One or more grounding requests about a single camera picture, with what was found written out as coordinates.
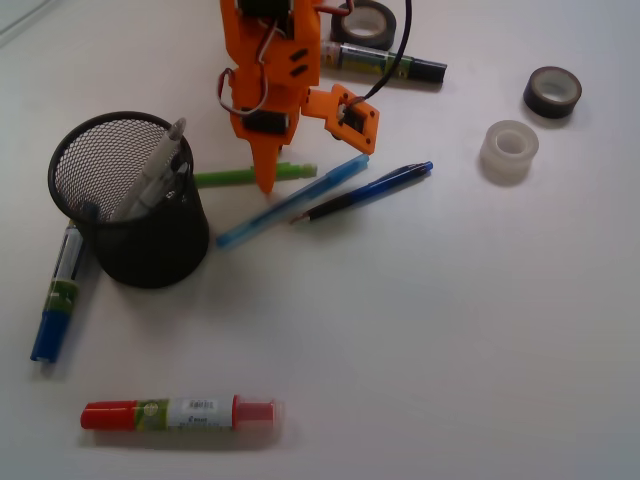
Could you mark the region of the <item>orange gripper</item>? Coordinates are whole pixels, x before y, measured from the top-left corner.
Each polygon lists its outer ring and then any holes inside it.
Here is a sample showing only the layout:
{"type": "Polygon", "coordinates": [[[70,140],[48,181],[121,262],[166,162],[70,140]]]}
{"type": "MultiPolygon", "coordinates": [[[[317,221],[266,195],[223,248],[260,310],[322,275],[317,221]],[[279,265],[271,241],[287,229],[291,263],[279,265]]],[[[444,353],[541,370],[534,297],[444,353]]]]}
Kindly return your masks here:
{"type": "Polygon", "coordinates": [[[227,53],[235,66],[222,74],[231,88],[225,107],[237,137],[249,142],[255,179],[273,190],[278,155],[291,142],[301,105],[319,83],[318,1],[222,1],[227,53]]]}

